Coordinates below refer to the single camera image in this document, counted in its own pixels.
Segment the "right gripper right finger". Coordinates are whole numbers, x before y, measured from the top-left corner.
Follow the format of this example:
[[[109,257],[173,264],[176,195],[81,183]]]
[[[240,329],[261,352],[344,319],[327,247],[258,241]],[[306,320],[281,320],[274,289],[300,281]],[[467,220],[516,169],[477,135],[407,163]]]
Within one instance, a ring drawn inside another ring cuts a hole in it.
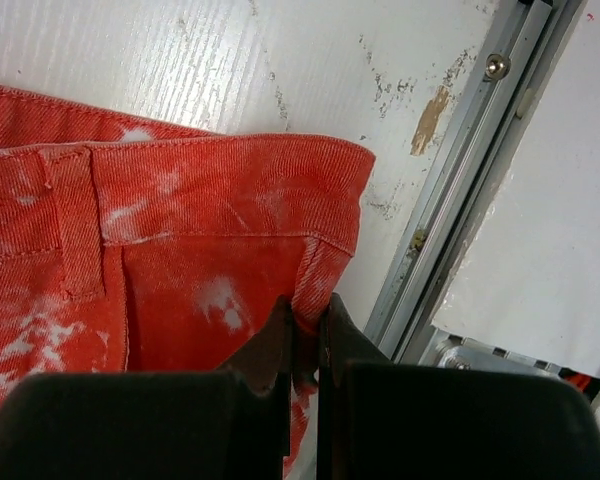
[[[320,327],[319,478],[600,479],[600,430],[572,385],[395,364],[338,296]]]

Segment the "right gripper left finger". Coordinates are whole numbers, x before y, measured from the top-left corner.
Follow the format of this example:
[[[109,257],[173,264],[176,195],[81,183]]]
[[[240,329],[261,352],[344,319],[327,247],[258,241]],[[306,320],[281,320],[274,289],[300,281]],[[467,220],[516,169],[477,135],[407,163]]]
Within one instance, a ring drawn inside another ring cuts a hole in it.
[[[0,479],[279,479],[293,315],[209,372],[35,374],[0,407]]]

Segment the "red white patterned trousers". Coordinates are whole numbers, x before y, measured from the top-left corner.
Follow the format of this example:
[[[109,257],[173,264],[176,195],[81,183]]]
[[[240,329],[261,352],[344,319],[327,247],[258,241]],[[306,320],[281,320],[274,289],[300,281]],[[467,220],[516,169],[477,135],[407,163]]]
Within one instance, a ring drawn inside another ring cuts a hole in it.
[[[227,136],[0,86],[0,407],[35,374],[209,372],[293,315],[290,452],[373,154]]]

